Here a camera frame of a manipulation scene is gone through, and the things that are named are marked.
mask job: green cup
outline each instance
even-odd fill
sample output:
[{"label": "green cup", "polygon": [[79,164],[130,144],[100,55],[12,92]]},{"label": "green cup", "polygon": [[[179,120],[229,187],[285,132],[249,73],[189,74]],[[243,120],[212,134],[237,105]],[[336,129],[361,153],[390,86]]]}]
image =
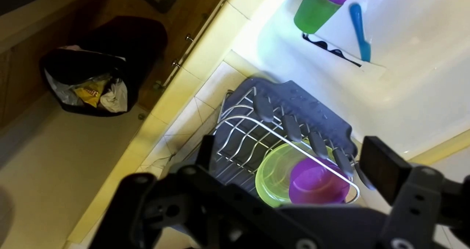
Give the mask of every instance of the green cup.
[{"label": "green cup", "polygon": [[302,32],[316,33],[346,0],[302,0],[294,23]]}]

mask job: lime green bowl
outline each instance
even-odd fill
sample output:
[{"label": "lime green bowl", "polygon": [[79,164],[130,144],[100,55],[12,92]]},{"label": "lime green bowl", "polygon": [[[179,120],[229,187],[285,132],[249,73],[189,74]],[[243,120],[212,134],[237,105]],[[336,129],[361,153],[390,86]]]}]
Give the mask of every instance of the lime green bowl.
[{"label": "lime green bowl", "polygon": [[[312,149],[300,142],[294,145],[312,156],[317,156]],[[328,155],[333,160],[333,150],[327,147]],[[258,167],[255,176],[255,187],[260,198],[271,207],[291,204],[289,199],[290,173],[295,165],[306,159],[303,153],[289,144],[283,144],[267,154]]]}]

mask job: yellow snack bag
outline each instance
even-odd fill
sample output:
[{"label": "yellow snack bag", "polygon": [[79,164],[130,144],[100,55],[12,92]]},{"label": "yellow snack bag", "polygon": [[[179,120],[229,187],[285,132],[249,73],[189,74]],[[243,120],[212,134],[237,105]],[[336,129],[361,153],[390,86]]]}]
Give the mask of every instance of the yellow snack bag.
[{"label": "yellow snack bag", "polygon": [[103,93],[104,86],[108,83],[109,78],[104,80],[91,80],[81,84],[73,91],[83,102],[97,107],[100,101],[101,94]]}]

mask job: black trash bag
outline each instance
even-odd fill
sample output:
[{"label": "black trash bag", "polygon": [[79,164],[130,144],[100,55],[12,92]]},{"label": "black trash bag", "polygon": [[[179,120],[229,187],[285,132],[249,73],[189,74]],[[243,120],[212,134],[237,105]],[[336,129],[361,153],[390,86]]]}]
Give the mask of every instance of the black trash bag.
[{"label": "black trash bag", "polygon": [[166,30],[160,22],[119,16],[72,43],[86,51],[58,48],[44,55],[40,60],[40,71],[47,87],[65,111],[103,117],[121,115],[125,112],[109,112],[86,103],[69,105],[62,102],[49,84],[46,72],[65,85],[79,85],[110,73],[113,79],[120,78],[126,85],[127,111],[130,111],[153,65],[163,58],[167,43]]}]

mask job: metal wire rack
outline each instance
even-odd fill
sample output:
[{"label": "metal wire rack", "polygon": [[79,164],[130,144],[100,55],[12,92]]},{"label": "metal wire rack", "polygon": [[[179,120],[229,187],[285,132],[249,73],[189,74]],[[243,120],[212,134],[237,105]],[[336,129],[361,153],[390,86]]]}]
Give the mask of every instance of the metal wire rack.
[{"label": "metal wire rack", "polygon": [[[253,97],[257,94],[256,87],[246,92],[238,103],[225,109],[227,106],[225,100],[232,92],[229,90],[225,94],[218,124],[213,131],[216,137],[216,152],[213,154],[212,174],[218,180],[225,184],[238,184],[257,196],[254,182],[259,165],[269,152],[286,143],[351,185],[356,194],[346,203],[352,203],[358,199],[359,187],[353,183],[352,177],[344,177],[316,158],[307,141],[307,134],[314,127],[309,127],[294,116],[301,128],[302,140],[300,143],[293,143],[289,140],[282,125],[284,115],[282,106],[273,108],[274,120],[272,122],[265,122],[260,119],[253,108]],[[334,148],[331,140],[325,139],[325,142]],[[334,160],[328,159],[328,161],[336,164]]]}]

